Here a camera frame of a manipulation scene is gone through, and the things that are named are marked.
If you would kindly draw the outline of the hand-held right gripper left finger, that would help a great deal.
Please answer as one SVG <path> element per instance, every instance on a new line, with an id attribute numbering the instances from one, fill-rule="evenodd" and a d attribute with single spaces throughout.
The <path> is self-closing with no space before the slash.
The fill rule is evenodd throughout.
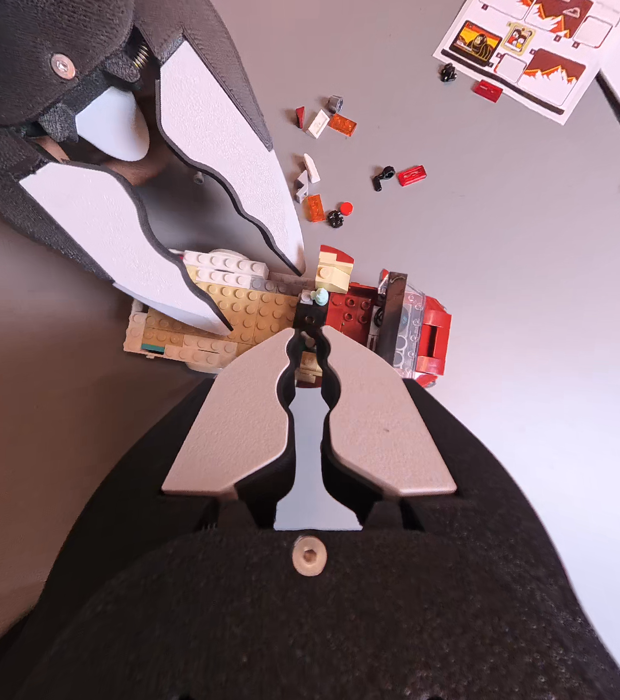
<path id="1" fill-rule="evenodd" d="M 215 380 L 162 485 L 166 494 L 236 498 L 235 485 L 281 456 L 289 419 L 278 382 L 290 366 L 285 329 Z"/>

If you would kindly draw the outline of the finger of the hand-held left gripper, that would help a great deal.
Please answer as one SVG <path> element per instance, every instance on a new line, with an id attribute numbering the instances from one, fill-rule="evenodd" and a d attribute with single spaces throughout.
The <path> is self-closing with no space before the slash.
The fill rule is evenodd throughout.
<path id="1" fill-rule="evenodd" d="M 185 40 L 160 68 L 157 121 L 174 152 L 222 184 L 274 254 L 303 274 L 301 227 L 275 152 L 262 144 Z"/>
<path id="2" fill-rule="evenodd" d="M 217 335 L 231 330 L 209 294 L 156 239 L 123 177 L 102 167 L 48 162 L 19 183 L 115 287 L 187 325 Z"/>

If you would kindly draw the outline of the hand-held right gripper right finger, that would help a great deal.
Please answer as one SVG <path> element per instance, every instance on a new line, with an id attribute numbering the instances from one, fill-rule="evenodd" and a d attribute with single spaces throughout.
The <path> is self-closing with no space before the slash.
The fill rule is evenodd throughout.
<path id="1" fill-rule="evenodd" d="M 452 494 L 456 484 L 401 377 L 378 355 L 325 326 L 339 399 L 329 414 L 339 464 L 384 495 Z"/>

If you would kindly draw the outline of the toy brick camper van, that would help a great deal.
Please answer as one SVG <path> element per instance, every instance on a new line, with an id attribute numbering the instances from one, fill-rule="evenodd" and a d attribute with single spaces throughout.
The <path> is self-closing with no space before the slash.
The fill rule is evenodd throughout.
<path id="1" fill-rule="evenodd" d="M 194 283 L 209 294 L 231 324 L 215 335 L 166 316 L 133 300 L 123 350 L 148 359 L 184 363 L 190 370 L 218 373 L 235 358 L 292 328 L 299 302 L 311 304 L 311 291 L 330 293 L 324 326 L 338 330 L 386 360 L 404 379 L 433 386 L 444 374 L 452 317 L 435 298 L 382 270 L 377 285 L 351 281 L 355 260 L 322 245 L 314 277 L 273 273 L 233 250 L 178 251 Z M 316 347 L 304 344 L 296 382 L 318 388 L 322 370 Z"/>

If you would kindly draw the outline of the grey desk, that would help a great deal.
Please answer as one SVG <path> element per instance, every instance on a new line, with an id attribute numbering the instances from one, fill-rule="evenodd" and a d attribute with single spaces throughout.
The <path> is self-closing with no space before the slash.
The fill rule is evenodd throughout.
<path id="1" fill-rule="evenodd" d="M 441 84 L 461 4 L 215 2 L 288 182 L 308 152 L 325 207 L 355 207 L 336 231 L 302 222 L 308 264 L 333 244 L 363 284 L 399 270 L 453 314 L 433 394 L 524 490 L 620 664 L 620 125 L 597 83 L 564 126 Z M 358 126 L 315 139 L 332 95 Z M 129 308 L 0 220 L 0 635 L 108 470 L 201 378 L 124 353 Z"/>

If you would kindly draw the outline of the person's left hand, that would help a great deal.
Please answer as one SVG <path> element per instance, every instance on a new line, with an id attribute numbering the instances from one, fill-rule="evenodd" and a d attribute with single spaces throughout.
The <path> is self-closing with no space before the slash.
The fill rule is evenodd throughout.
<path id="1" fill-rule="evenodd" d="M 45 135 L 29 139 L 28 142 L 42 148 L 59 162 L 73 160 L 83 164 L 106 167 L 124 177 L 133 186 L 141 186 L 156 177 L 175 159 L 174 153 L 157 130 L 150 136 L 149 150 L 146 156 L 135 162 L 112 157 L 83 138 L 77 142 L 65 141 L 59 144 L 51 136 Z"/>

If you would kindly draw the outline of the sticker sheet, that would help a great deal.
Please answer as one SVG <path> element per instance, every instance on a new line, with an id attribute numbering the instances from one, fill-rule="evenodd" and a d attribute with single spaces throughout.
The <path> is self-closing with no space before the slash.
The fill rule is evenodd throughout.
<path id="1" fill-rule="evenodd" d="M 434 51 L 560 125 L 620 36 L 620 1 L 467 1 Z"/>

